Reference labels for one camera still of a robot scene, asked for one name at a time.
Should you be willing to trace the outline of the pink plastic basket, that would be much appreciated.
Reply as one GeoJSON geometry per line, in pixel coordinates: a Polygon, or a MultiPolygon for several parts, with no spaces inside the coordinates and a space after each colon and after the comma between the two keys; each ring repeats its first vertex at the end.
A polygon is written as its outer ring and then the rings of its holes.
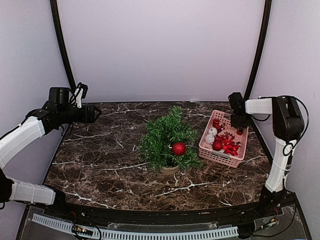
{"type": "Polygon", "coordinates": [[[214,110],[198,144],[198,156],[237,168],[247,150],[249,128],[231,126],[231,115],[214,110]]]}

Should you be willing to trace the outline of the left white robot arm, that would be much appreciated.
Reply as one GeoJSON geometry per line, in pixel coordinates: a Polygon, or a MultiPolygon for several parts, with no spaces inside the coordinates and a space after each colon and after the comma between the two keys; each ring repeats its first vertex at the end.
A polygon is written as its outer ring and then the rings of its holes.
{"type": "MultiPolygon", "coordinates": [[[[79,83],[75,90],[68,87],[51,87],[48,100],[42,106],[31,110],[24,120],[0,138],[0,168],[31,143],[37,141],[63,125],[74,123],[92,124],[102,111],[91,103],[83,103],[88,86],[79,83]]],[[[17,180],[0,173],[0,202],[22,202],[43,204],[60,218],[67,218],[70,206],[62,199],[63,194],[45,185],[17,180]]]]}

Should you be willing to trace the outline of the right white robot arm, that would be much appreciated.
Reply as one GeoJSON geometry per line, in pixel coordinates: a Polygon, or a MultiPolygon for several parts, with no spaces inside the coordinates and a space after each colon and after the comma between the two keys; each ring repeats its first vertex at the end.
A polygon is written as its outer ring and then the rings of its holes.
{"type": "Polygon", "coordinates": [[[290,95],[244,100],[239,92],[229,95],[228,100],[232,109],[230,124],[233,128],[247,127],[253,115],[272,117],[275,152],[265,188],[272,194],[281,192],[291,169],[295,147],[309,126],[305,124],[299,108],[302,102],[290,95]]]}

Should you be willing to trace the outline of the small green christmas tree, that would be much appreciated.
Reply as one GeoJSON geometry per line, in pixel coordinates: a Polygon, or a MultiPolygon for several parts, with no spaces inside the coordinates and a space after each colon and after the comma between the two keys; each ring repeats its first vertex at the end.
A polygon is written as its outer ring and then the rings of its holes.
{"type": "Polygon", "coordinates": [[[191,147],[196,142],[198,130],[184,121],[183,110],[180,106],[173,106],[169,113],[146,124],[147,133],[139,143],[140,158],[149,163],[155,172],[163,168],[188,170],[200,168],[203,163],[191,147]],[[187,151],[182,156],[173,154],[174,143],[185,143],[187,151]]]}

